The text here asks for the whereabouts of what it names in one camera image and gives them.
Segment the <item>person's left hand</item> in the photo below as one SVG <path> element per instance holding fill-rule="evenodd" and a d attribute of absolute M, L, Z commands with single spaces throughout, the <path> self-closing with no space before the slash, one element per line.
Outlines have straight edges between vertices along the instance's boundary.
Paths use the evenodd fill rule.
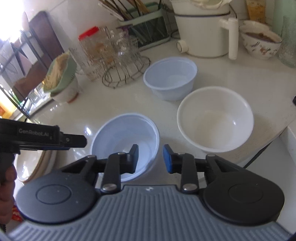
<path fill-rule="evenodd" d="M 10 166 L 10 168 L 6 170 L 6 181 L 1 185 L 1 225 L 8 224 L 13 214 L 13 206 L 15 203 L 13 194 L 15 190 L 16 178 L 17 175 L 15 166 Z"/>

